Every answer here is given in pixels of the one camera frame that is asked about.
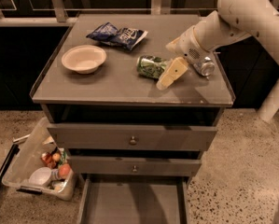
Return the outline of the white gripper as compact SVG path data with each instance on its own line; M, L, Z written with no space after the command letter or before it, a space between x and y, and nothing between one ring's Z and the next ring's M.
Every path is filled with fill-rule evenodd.
M166 90L182 77L187 72L189 63L200 63L209 55L209 52L199 44L194 34L194 26L191 26L181 36L168 43L165 48L184 57L187 61L182 57L177 57L169 63L156 84L156 87L161 91Z

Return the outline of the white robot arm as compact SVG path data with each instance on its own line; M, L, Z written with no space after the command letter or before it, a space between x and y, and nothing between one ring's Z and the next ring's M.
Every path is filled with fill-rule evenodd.
M168 49L212 51L253 36L279 65L279 12L269 0L217 0ZM188 186L190 224L279 224L279 79L258 111L227 111Z

